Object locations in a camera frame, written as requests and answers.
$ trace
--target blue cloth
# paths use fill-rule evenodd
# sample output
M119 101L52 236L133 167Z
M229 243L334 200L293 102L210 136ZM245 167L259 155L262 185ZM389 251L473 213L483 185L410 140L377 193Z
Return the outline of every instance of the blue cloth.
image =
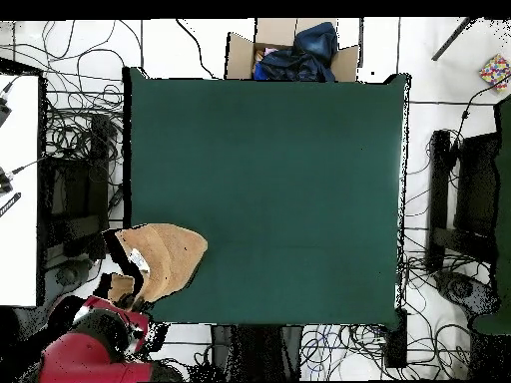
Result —
M265 81L267 80L267 74L266 72L262 69L261 65L260 65L260 62L257 62L255 64L255 70L254 70L254 79L256 81Z

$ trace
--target green tabletop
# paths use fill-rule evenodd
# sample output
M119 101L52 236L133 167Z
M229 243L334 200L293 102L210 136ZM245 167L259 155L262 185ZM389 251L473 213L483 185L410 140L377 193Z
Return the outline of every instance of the green tabletop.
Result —
M129 75L131 225L170 222L209 243L193 283L158 301L155 319L394 327L405 75Z

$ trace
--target white table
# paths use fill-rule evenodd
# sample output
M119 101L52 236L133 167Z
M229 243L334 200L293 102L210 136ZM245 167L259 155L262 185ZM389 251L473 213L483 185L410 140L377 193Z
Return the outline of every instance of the white table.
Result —
M0 75L0 90L14 77ZM7 173L36 161L38 77L16 80L7 95L11 114L0 127L0 167ZM0 305L36 305L37 165L15 176L13 190L0 195L0 206L15 192L21 198L0 217Z

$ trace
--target cardboard box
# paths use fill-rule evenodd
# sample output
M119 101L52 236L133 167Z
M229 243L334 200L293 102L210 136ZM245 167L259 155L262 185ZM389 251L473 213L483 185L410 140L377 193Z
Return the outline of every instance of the cardboard box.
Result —
M255 19L255 39L249 41L229 33L225 79L252 79L254 55L264 48L287 48L294 36L322 22L331 22L337 30L337 18L258 18ZM339 50L331 61L331 72L338 82L356 81L358 45Z

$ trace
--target colorful box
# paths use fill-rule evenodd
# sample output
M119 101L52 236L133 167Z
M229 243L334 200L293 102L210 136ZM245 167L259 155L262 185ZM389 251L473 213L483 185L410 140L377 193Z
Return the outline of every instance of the colorful box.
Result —
M500 54L491 59L488 64L479 72L481 78L487 83L493 85L511 74L511 67L509 63ZM497 91L502 91L507 88L508 80L495 86Z

